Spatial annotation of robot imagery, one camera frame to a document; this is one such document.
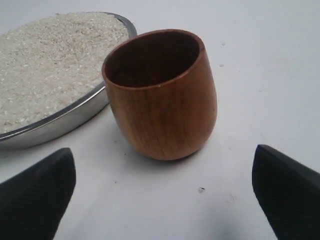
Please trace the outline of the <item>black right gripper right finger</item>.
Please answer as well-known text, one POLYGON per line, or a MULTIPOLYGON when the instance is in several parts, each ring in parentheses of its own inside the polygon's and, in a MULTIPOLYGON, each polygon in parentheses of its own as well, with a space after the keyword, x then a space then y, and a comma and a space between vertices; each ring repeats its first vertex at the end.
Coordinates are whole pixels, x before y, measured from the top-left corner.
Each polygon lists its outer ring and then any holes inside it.
POLYGON ((275 148, 259 144, 253 192, 279 240, 320 238, 320 174, 275 148))

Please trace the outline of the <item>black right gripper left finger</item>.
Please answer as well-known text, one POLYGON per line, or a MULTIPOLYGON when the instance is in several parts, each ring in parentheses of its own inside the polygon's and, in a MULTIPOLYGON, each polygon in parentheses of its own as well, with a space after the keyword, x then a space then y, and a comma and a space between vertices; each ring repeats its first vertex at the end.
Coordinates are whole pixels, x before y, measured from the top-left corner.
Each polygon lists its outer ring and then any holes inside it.
POLYGON ((61 148, 0 184, 0 238, 52 240, 76 186, 70 148, 61 148))

